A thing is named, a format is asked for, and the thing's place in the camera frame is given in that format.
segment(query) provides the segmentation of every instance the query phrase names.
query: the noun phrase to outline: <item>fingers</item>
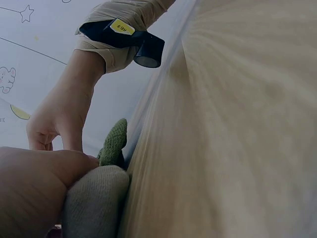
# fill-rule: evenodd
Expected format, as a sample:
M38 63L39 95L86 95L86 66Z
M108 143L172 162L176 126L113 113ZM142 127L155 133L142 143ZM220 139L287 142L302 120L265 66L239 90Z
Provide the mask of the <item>fingers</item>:
M31 150L46 150L44 144L29 138L29 148Z
M74 150L50 152L51 171L65 184L72 186L78 179L99 166L99 161L92 156Z

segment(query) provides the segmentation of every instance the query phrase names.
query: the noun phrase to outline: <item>green knitted toy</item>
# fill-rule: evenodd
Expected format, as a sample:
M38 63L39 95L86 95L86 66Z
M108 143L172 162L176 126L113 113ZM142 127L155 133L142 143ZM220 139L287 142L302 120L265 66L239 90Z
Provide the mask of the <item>green knitted toy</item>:
M127 126L127 120L121 119L111 129L104 142L104 147L97 156L100 166L117 165L123 168L122 148L127 143Z

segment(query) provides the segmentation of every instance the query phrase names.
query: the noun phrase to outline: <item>sleeve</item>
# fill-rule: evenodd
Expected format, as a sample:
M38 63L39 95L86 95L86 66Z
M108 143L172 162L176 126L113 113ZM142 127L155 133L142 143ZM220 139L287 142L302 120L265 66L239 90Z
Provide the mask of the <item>sleeve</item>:
M88 22L106 21L119 18L134 27L145 31L163 15L175 0L111 0L96 6L80 27ZM76 49L96 52L106 62L106 72L115 72L128 66L136 54L135 47L117 49L107 44L95 42L80 35Z

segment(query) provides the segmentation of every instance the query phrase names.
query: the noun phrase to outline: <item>hand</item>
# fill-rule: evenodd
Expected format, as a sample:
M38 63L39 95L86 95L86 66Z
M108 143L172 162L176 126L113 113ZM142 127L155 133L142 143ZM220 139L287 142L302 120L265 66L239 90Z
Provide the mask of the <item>hand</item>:
M0 148L0 236L44 237L67 190L96 167L96 158L77 151Z
M104 67L98 54L74 51L59 82L30 118L30 149L53 150L52 141L60 135L64 149L83 151L82 130Z

